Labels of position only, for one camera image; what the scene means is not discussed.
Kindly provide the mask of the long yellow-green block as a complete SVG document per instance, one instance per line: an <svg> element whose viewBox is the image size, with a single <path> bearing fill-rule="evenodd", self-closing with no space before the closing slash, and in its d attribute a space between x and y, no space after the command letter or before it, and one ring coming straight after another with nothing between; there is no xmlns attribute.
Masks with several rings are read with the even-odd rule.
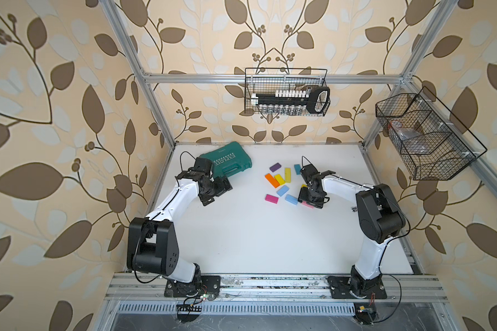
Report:
<svg viewBox="0 0 497 331"><path fill-rule="evenodd" d="M292 180L291 168L284 169L284 180L286 183L291 183L291 180Z"/></svg>

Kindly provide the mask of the pink block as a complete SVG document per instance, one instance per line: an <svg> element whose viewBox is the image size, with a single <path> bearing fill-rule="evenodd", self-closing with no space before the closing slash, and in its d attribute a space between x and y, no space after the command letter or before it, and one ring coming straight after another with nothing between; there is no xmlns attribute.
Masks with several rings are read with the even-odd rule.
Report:
<svg viewBox="0 0 497 331"><path fill-rule="evenodd" d="M304 205L304 206L306 206L306 207L308 207L308 208L310 208L310 209L314 209L314 208L315 208L315 207L313 207L312 205L309 205L309 204L308 204L307 202L305 202L305 201L304 201L304 202L302 202L302 205Z"/></svg>

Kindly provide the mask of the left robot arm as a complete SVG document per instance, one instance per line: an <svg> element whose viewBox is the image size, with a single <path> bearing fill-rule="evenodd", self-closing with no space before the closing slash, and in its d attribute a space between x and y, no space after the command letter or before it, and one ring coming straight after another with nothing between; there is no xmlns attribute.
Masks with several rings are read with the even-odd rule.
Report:
<svg viewBox="0 0 497 331"><path fill-rule="evenodd" d="M200 266L179 255L175 221L193 200L207 206L232 189L226 176L215 177L213 171L211 160L196 158L192 167L175 177L176 186L154 211L132 220L126 257L129 270L164 277L184 297L195 297L202 291Z"/></svg>

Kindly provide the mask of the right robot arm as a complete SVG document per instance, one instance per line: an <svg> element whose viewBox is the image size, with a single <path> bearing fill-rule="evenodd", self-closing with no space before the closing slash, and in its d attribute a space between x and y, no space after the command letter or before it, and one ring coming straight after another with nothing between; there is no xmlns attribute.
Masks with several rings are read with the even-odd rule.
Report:
<svg viewBox="0 0 497 331"><path fill-rule="evenodd" d="M313 164L304 165L300 175L305 181L298 197L300 203L321 209L334 194L352 202L356 209L364 240L359 258L351 267L348 288L353 296L365 297L381 283L387 247L407 223L392 190L386 184L356 183L331 170L320 172Z"/></svg>

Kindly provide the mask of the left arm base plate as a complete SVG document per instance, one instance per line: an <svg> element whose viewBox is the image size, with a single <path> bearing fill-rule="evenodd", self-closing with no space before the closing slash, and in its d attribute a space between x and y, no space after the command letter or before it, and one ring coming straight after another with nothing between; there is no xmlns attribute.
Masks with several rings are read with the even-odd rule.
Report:
<svg viewBox="0 0 497 331"><path fill-rule="evenodd" d="M199 276L197 281L183 283L167 280L164 296L167 298L198 298L213 301L220 294L221 277L218 275Z"/></svg>

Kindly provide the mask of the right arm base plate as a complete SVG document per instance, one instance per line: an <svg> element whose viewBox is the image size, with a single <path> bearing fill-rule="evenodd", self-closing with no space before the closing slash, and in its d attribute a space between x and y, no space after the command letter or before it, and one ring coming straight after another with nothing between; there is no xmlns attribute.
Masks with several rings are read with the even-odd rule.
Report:
<svg viewBox="0 0 497 331"><path fill-rule="evenodd" d="M328 276L332 299L386 299L382 275L364 280L361 276Z"/></svg>

